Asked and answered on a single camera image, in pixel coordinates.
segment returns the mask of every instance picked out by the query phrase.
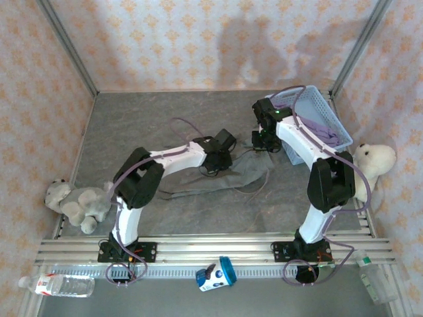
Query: white basket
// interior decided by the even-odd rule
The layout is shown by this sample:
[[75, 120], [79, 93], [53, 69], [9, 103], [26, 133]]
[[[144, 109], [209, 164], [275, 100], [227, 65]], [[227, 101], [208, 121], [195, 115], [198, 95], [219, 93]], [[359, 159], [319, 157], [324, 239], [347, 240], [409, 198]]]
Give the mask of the white basket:
[[[286, 104], [287, 106], [292, 106], [295, 95], [301, 89], [290, 89], [277, 94], [272, 98], [273, 105]], [[342, 152], [348, 145], [352, 144], [352, 138], [315, 86], [307, 86], [297, 100], [295, 111], [301, 117], [331, 128], [342, 142], [334, 148], [337, 151]], [[304, 163], [304, 160], [286, 142], [282, 141], [282, 147], [293, 165]]]

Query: patterned wallpaper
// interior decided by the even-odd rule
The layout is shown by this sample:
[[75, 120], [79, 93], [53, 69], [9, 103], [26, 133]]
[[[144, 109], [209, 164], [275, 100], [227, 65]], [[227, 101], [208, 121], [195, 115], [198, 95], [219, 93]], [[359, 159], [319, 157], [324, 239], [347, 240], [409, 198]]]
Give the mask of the patterned wallpaper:
[[373, 195], [381, 236], [404, 264], [415, 313], [423, 314], [423, 6], [394, 1], [336, 101], [356, 145], [382, 143], [398, 161]]
[[376, 2], [52, 1], [97, 89], [119, 91], [322, 87]]
[[35, 0], [0, 5], [0, 316], [16, 316], [55, 213], [43, 205], [68, 178], [92, 100]]

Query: gray mat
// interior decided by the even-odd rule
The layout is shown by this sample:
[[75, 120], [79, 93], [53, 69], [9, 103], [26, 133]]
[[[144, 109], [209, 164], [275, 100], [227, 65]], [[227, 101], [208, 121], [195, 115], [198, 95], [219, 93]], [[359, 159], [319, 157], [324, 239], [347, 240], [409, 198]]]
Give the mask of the gray mat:
[[330, 281], [292, 287], [281, 279], [240, 279], [232, 287], [201, 292], [195, 280], [146, 279], [127, 289], [96, 280], [88, 299], [44, 297], [39, 317], [387, 317], [358, 275], [345, 265]]
[[[102, 187], [111, 180], [136, 147], [150, 151], [183, 144], [169, 129], [175, 116], [194, 122], [204, 135], [225, 128], [239, 141], [248, 139], [256, 128], [251, 106], [268, 91], [227, 92], [143, 92], [101, 93], [85, 137], [75, 185]], [[181, 123], [179, 131], [196, 137]], [[140, 235], [212, 234], [234, 232], [293, 232], [309, 208], [305, 164], [292, 166], [284, 151], [271, 154], [275, 169], [266, 187], [250, 202], [235, 190], [220, 190], [164, 200], [155, 197], [143, 210]], [[255, 191], [264, 179], [243, 190]], [[115, 210], [100, 223], [94, 235], [107, 235], [113, 227]], [[354, 230], [356, 215], [340, 215], [331, 229]], [[63, 236], [83, 235], [79, 228], [64, 224]]]

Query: plush toy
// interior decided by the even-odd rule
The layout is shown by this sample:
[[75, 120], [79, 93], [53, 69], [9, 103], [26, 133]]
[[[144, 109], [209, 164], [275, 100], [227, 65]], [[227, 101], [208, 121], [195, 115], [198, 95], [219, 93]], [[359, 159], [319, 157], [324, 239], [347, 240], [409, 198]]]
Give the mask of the plush toy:
[[97, 223], [105, 220], [111, 207], [106, 198], [110, 183], [104, 190], [87, 187], [75, 188], [65, 180], [55, 180], [47, 189], [44, 203], [56, 213], [63, 213], [73, 226], [81, 226], [85, 234], [91, 234], [97, 228]]
[[[373, 191], [376, 181], [380, 175], [388, 173], [397, 160], [397, 155], [391, 147], [387, 145], [361, 144], [354, 153], [354, 165], [356, 165], [367, 178], [370, 190]], [[355, 198], [365, 203], [367, 192], [361, 177], [354, 172], [356, 183]]]

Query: cable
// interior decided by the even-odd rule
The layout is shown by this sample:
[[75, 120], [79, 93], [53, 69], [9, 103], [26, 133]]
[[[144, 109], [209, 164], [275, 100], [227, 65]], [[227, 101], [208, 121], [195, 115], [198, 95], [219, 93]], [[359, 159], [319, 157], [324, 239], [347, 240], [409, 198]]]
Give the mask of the cable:
[[355, 250], [353, 246], [350, 246], [348, 244], [344, 244], [344, 243], [341, 243], [341, 242], [332, 241], [331, 239], [329, 239], [325, 235], [327, 229], [329, 228], [330, 224], [332, 223], [332, 220], [336, 217], [337, 214], [341, 214], [341, 213], [352, 213], [352, 212], [359, 213], [361, 211], [365, 211], [370, 206], [371, 190], [370, 190], [370, 186], [369, 186], [369, 182], [367, 181], [367, 178], [364, 176], [363, 172], [357, 166], [355, 166], [354, 164], [352, 164], [350, 161], [346, 160], [345, 158], [342, 158], [342, 157], [340, 157], [340, 156], [338, 156], [338, 155], [336, 155], [336, 154], [334, 154], [334, 153], [326, 150], [325, 147], [321, 146], [317, 141], [315, 141], [307, 133], [307, 131], [305, 131], [303, 129], [303, 124], [298, 121], [297, 113], [295, 112], [295, 105], [297, 104], [297, 100], [299, 99], [299, 97], [303, 94], [303, 92], [307, 88], [306, 86], [304, 86], [304, 85], [297, 85], [297, 86], [292, 86], [292, 87], [284, 88], [280, 92], [274, 93], [269, 99], [270, 100], [273, 99], [273, 97], [275, 97], [276, 95], [278, 95], [279, 93], [281, 93], [283, 91], [291, 90], [291, 89], [295, 89], [295, 88], [301, 88], [301, 90], [299, 91], [299, 93], [296, 94], [296, 96], [295, 96], [295, 98], [293, 100], [293, 103], [292, 103], [292, 116], [293, 116], [293, 120], [294, 120], [296, 126], [298, 127], [298, 129], [300, 130], [300, 132], [302, 132], [302, 134], [310, 142], [312, 142], [312, 144], [314, 144], [322, 153], [325, 153], [325, 154], [327, 154], [327, 155], [335, 158], [336, 160], [339, 160], [340, 162], [342, 162], [342, 163], [348, 165], [349, 167], [351, 167], [357, 173], [357, 175], [363, 180], [364, 186], [365, 186], [365, 190], [367, 192], [367, 201], [364, 203], [363, 207], [361, 207], [359, 209], [346, 209], [346, 210], [336, 210], [336, 211], [333, 211], [332, 212], [332, 215], [327, 219], [325, 225], [323, 226], [322, 236], [323, 236], [323, 238], [327, 242], [329, 242], [331, 244], [338, 245], [338, 246], [343, 246], [345, 248], [349, 248], [350, 249], [350, 251], [348, 252], [348, 254], [346, 255], [346, 257], [341, 261], [341, 263], [338, 266], [335, 267], [334, 271], [329, 276], [325, 277], [322, 281], [314, 282], [314, 283], [309, 283], [309, 284], [305, 284], [305, 283], [300, 283], [300, 284], [299, 283], [293, 283], [293, 282], [289, 281], [287, 279], [287, 277], [286, 277], [286, 269], [287, 269], [287, 267], [288, 267], [289, 264], [291, 264], [293, 262], [303, 262], [303, 263], [306, 263], [311, 268], [311, 270], [313, 272], [313, 275], [316, 277], [315, 270], [314, 270], [314, 268], [311, 266], [311, 264], [309, 262], [304, 261], [304, 260], [291, 260], [291, 261], [288, 261], [285, 264], [285, 266], [284, 266], [284, 268], [282, 270], [282, 279], [286, 283], [288, 283], [290, 285], [293, 285], [293, 286], [313, 286], [313, 285], [324, 283], [324, 282], [328, 281], [329, 279], [331, 279], [339, 271], [339, 269], [344, 265], [344, 263], [348, 260], [348, 258], [352, 255], [352, 253]]
[[120, 218], [120, 213], [122, 212], [122, 210], [123, 210], [123, 208], [124, 208], [124, 206], [122, 205], [122, 203], [120, 203], [119, 201], [117, 201], [117, 202], [113, 202], [112, 201], [112, 197], [113, 197], [113, 193], [114, 193], [114, 190], [119, 186], [119, 184], [129, 175], [129, 174], [131, 174], [134, 170], [136, 170], [137, 168], [139, 168], [141, 165], [143, 165], [143, 164], [145, 164], [145, 163], [147, 163], [147, 162], [150, 162], [151, 160], [154, 160], [154, 159], [160, 159], [160, 158], [164, 158], [164, 157], [173, 157], [173, 156], [175, 156], [175, 155], [180, 155], [180, 154], [182, 154], [182, 153], [185, 153], [188, 149], [189, 149], [189, 141], [184, 137], [184, 136], [182, 136], [179, 132], [177, 132], [176, 130], [174, 130], [173, 129], [173, 127], [172, 127], [172, 124], [171, 124], [171, 122], [173, 122], [173, 121], [175, 121], [175, 120], [180, 120], [180, 121], [183, 121], [183, 122], [185, 122], [185, 123], [187, 123], [187, 124], [189, 124], [191, 127], [193, 127], [201, 136], [203, 136], [203, 134], [201, 133], [201, 131], [194, 125], [194, 124], [192, 124], [191, 122], [189, 122], [188, 120], [185, 120], [185, 119], [183, 119], [183, 118], [172, 118], [171, 120], [169, 120], [169, 126], [170, 126], [170, 128], [171, 128], [171, 130], [173, 131], [173, 133], [175, 133], [177, 136], [179, 136], [183, 141], [185, 141], [186, 142], [186, 146], [185, 146], [185, 148], [183, 148], [182, 150], [179, 150], [179, 151], [175, 151], [175, 152], [171, 152], [171, 153], [167, 153], [167, 154], [164, 154], [164, 155], [155, 155], [154, 157], [149, 157], [149, 158], [146, 158], [146, 159], [144, 159], [144, 160], [142, 160], [142, 161], [140, 161], [140, 162], [138, 162], [137, 164], [135, 164], [135, 165], [133, 165], [133, 166], [131, 166], [129, 169], [127, 169], [118, 179], [117, 179], [117, 181], [115, 181], [115, 183], [113, 184], [113, 186], [109, 189], [109, 191], [108, 191], [108, 193], [107, 193], [107, 195], [106, 195], [106, 197], [107, 197], [107, 199], [111, 202], [111, 204], [113, 204], [113, 205], [117, 205], [118, 206], [118, 210], [117, 210], [117, 212], [116, 212], [116, 220], [115, 220], [115, 223], [114, 223], [114, 226], [115, 226], [115, 228], [116, 228], [116, 238], [117, 238], [117, 241], [118, 241], [118, 244], [119, 244], [119, 246], [123, 249], [123, 251], [125, 251], [125, 253], [127, 253], [127, 254], [129, 254], [130, 256], [132, 256], [133, 258], [135, 258], [135, 259], [137, 259], [137, 260], [139, 260], [143, 265], [144, 265], [144, 270], [141, 272], [141, 274], [139, 274], [137, 277], [135, 276], [135, 273], [133, 272], [133, 271], [131, 271], [131, 269], [130, 269], [130, 267], [129, 266], [127, 266], [126, 264], [124, 264], [124, 263], [122, 263], [122, 262], [116, 262], [116, 263], [112, 263], [112, 264], [110, 264], [107, 268], [106, 268], [106, 272], [105, 272], [105, 277], [106, 277], [106, 280], [109, 282], [109, 283], [111, 283], [111, 284], [113, 284], [113, 285], [117, 285], [118, 287], [120, 286], [120, 282], [118, 282], [118, 283], [116, 283], [116, 282], [114, 282], [111, 278], [109, 278], [109, 271], [115, 266], [115, 265], [120, 265], [120, 266], [122, 266], [122, 267], [124, 267], [125, 268], [125, 270], [126, 271], [128, 271], [128, 273], [130, 274], [130, 277], [131, 277], [131, 279], [130, 279], [130, 281], [126, 281], [125, 282], [125, 285], [126, 286], [128, 286], [128, 285], [130, 285], [130, 284], [132, 284], [132, 283], [135, 283], [136, 281], [139, 281], [146, 273], [147, 273], [147, 270], [148, 270], [148, 265], [147, 265], [147, 262], [143, 259], [143, 258], [141, 258], [140, 256], [138, 256], [137, 254], [135, 254], [135, 253], [133, 253], [133, 252], [131, 252], [131, 251], [129, 251], [125, 246], [124, 246], [124, 244], [123, 244], [123, 242], [122, 242], [122, 237], [120, 236], [120, 228], [119, 228], [119, 218]]

